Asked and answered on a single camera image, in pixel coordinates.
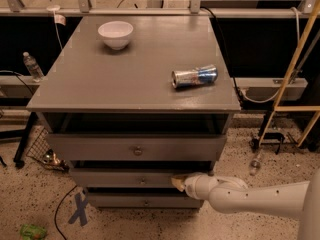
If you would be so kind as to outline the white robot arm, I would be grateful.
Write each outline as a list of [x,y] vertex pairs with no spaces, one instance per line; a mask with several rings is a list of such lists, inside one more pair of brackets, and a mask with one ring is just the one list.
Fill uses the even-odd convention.
[[253,212],[299,220],[297,240],[320,240],[320,170],[310,181],[249,188],[236,177],[175,175],[174,187],[220,213]]

